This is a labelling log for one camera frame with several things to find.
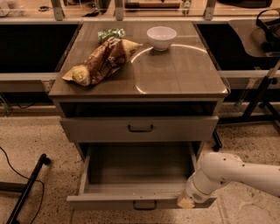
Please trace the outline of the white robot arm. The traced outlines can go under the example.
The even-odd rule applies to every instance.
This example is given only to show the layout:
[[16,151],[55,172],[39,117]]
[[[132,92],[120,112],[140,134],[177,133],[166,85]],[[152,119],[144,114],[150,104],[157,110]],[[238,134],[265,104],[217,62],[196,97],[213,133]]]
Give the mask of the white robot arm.
[[178,196],[181,208],[195,208],[212,198],[213,192],[230,182],[240,182],[257,190],[280,197],[280,167],[269,164],[243,162],[230,153],[207,153],[200,168],[186,181]]

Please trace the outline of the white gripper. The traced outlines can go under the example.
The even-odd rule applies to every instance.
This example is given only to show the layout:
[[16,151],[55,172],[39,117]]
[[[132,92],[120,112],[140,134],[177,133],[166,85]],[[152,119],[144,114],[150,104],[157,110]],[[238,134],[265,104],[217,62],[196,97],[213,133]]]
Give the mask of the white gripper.
[[201,192],[190,177],[185,183],[185,190],[177,199],[177,205],[184,209],[194,208],[194,204],[212,204],[216,201],[215,197]]

